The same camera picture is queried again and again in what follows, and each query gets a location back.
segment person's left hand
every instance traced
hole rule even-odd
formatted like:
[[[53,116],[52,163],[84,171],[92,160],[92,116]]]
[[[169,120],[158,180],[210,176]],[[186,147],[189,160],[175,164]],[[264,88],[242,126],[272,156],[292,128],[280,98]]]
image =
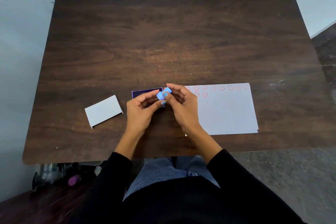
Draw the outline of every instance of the person's left hand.
[[[139,137],[144,134],[153,113],[166,103],[166,100],[157,99],[158,93],[159,90],[153,90],[127,102],[126,132]]]

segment hand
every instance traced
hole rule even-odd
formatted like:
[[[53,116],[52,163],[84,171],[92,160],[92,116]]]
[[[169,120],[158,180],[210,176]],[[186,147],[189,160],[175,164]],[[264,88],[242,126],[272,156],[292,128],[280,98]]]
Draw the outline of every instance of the hand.
[[[141,137],[149,126],[153,113],[166,103],[158,100],[156,94],[159,90],[153,90],[137,96],[127,102],[127,126],[126,132]]]
[[[191,130],[199,128],[197,97],[182,85],[167,83],[172,93],[164,92],[167,102],[174,110],[174,115],[183,132],[188,135]]]

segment wall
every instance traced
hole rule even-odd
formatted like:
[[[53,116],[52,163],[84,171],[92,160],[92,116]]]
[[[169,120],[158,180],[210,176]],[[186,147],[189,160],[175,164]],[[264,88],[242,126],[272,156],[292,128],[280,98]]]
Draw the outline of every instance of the wall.
[[[0,0],[0,201],[30,189],[22,151],[54,0]],[[336,21],[334,0],[297,0],[309,35]]]

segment purple ink pad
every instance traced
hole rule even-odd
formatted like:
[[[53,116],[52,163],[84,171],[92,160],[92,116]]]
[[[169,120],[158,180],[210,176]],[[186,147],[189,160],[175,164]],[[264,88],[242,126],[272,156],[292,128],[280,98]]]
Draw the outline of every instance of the purple ink pad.
[[[150,89],[150,90],[137,90],[137,91],[132,91],[132,99],[136,98],[137,96],[141,95],[142,93],[147,93],[147,92],[151,92],[153,90],[159,90],[162,91],[162,87],[161,88],[156,88],[156,89]]]

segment person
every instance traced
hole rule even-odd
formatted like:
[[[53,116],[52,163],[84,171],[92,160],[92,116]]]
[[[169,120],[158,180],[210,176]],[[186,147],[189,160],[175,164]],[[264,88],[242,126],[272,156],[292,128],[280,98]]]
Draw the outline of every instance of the person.
[[[197,97],[168,83],[127,103],[127,126],[71,223],[303,223],[202,128]],[[135,147],[153,113],[168,103],[201,156],[145,163],[125,194]]]

